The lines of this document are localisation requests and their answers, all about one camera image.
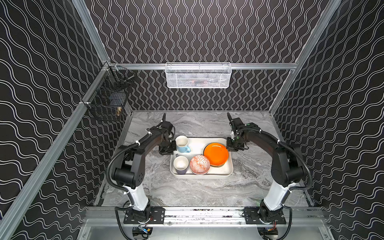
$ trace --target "white wire basket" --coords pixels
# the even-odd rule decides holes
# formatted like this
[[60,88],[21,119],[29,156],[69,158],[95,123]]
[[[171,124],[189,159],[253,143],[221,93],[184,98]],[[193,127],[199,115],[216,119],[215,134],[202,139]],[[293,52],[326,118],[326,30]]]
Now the white wire basket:
[[169,88],[227,88],[230,63],[166,63]]

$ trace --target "black cable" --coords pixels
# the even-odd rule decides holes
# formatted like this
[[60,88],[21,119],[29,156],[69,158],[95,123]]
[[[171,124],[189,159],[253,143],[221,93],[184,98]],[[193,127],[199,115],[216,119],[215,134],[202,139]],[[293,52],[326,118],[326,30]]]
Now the black cable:
[[126,202],[123,204],[123,207],[125,207],[125,205],[126,205],[128,202],[130,203],[131,201],[130,201],[130,200],[126,201]]
[[263,239],[264,240],[272,240],[272,239],[270,239],[269,237],[267,237],[267,236],[265,236],[265,232],[266,232],[266,230],[264,229],[264,231],[263,231]]
[[172,135],[172,137],[168,137],[168,140],[172,140],[174,137],[175,137],[175,133],[176,133],[176,128],[175,128],[175,126],[173,126],[173,132],[171,131],[171,135]]
[[249,146],[247,145],[246,142],[244,143],[244,146],[247,147],[247,148],[244,148],[245,150],[248,150],[248,149],[249,149]]
[[308,189],[310,189],[312,187],[313,178],[312,178],[312,174],[310,172],[310,169],[308,168],[308,165],[304,162],[303,158],[295,150],[293,150],[290,146],[288,146],[287,143],[279,141],[274,135],[270,134],[269,132],[265,132],[263,130],[257,131],[257,130],[252,129],[252,128],[243,128],[243,129],[240,130],[240,132],[242,132],[244,130],[248,130],[248,131],[251,131],[251,132],[258,132],[258,133],[267,135],[268,137],[270,137],[273,140],[275,140],[278,144],[283,146],[286,150],[290,151],[296,157],[296,159],[301,162],[301,164],[303,165],[304,170],[305,170],[305,172],[307,173],[307,176],[308,176],[308,184],[305,185],[304,187],[291,187],[291,188],[289,188],[290,191],[292,191],[294,189],[308,190]]
[[124,230],[122,229],[121,222],[120,222],[120,218],[119,218],[118,210],[120,210],[120,211],[127,211],[127,210],[131,209],[132,207],[133,207],[133,206],[130,206],[130,207],[115,207],[116,220],[117,220],[117,222],[118,222],[118,226],[119,226],[120,232],[121,232],[121,234],[123,235],[123,237],[124,237],[125,239],[127,239],[127,240],[135,240],[135,239],[129,238],[129,237],[125,234]]
[[163,122],[164,122],[165,120],[166,120],[166,113],[163,114],[163,117],[162,117],[162,119],[161,119],[161,122],[160,122],[158,125],[156,125],[156,127],[160,127],[161,124],[163,124]]
[[285,231],[284,235],[282,235],[280,238],[276,239],[276,240],[283,240],[289,233],[289,230],[291,229],[291,224],[292,224],[292,208],[291,207],[287,207],[285,206],[284,204],[283,205],[283,208],[285,209],[289,209],[289,222],[288,222],[288,228],[287,230]]
[[293,150],[292,148],[290,148],[288,146],[287,143],[279,141],[279,144],[282,145],[288,151],[290,151],[296,157],[296,159],[298,159],[302,163],[304,170],[307,172],[307,176],[308,176],[308,184],[307,185],[305,185],[304,187],[291,187],[291,188],[289,188],[289,190],[292,191],[294,189],[299,189],[299,190],[310,189],[312,187],[313,178],[312,178],[312,174],[310,172],[310,169],[308,168],[308,165],[304,162],[303,158],[295,150]]
[[[151,134],[147,134],[146,136],[147,136],[147,137],[146,137],[144,140],[142,140],[142,142],[145,142],[146,140],[148,140],[148,139],[151,137]],[[125,153],[127,150],[129,150],[129,149],[131,149],[131,148],[133,148],[133,147],[137,147],[138,145],[139,145],[138,143],[133,143],[133,144],[131,144],[131,145],[129,145],[129,146],[126,146],[125,148],[123,148],[122,150],[120,150],[118,153],[116,153],[115,156],[113,156],[113,158],[112,158],[111,161],[109,162],[109,165],[108,165],[107,170],[106,170],[106,173],[105,173],[105,175],[106,175],[105,177],[106,177],[107,182],[108,182],[109,185],[111,185],[111,186],[114,187],[114,188],[117,188],[117,189],[126,191],[126,188],[124,188],[123,186],[119,186],[119,185],[114,184],[114,183],[112,182],[112,180],[111,180],[111,175],[110,175],[109,173],[110,173],[110,171],[111,171],[111,167],[112,167],[112,165],[113,165],[113,162],[116,160],[116,158],[117,158],[118,156],[120,156],[121,154]]]

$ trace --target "wavy line pattern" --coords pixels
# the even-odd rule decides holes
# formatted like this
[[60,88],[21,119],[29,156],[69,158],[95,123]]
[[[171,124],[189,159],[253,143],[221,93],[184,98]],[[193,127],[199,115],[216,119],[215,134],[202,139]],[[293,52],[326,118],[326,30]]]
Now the wavy line pattern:
[[[119,78],[127,71],[114,71]],[[289,70],[236,70],[225,89],[167,87],[164,71],[138,71],[128,102],[135,110],[269,110]]]
[[384,4],[344,0],[275,119],[335,239],[384,239]]
[[97,122],[84,115],[12,239],[77,238],[125,119],[124,114],[118,122]]
[[0,220],[101,69],[70,0],[0,0]]
[[292,63],[328,0],[85,2],[115,63]]

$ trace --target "red patterned bowl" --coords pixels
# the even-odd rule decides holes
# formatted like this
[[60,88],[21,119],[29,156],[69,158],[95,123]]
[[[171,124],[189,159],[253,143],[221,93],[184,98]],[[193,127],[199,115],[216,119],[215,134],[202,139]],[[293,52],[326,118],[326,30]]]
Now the red patterned bowl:
[[197,155],[191,159],[189,166],[194,174],[203,175],[208,172],[211,164],[206,156]]

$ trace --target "marble tabletop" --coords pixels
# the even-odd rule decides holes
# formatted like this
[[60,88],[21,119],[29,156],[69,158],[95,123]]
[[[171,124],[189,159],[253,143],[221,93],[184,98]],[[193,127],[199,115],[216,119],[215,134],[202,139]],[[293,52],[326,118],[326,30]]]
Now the marble tabletop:
[[[134,112],[125,145],[143,137],[146,128],[157,125],[164,112]],[[231,112],[243,123],[254,122],[262,130],[278,137],[267,112]],[[167,112],[167,121],[176,128],[175,136],[228,137],[231,133],[226,112]],[[176,179],[169,170],[170,156],[161,156],[154,148],[146,157],[143,187],[156,206],[213,207],[258,206],[272,183],[272,158],[260,147],[249,143],[249,150],[231,153],[233,173],[226,179]],[[127,197],[121,190],[106,186],[103,206],[122,205]],[[288,206],[308,206],[303,191],[294,191]]]

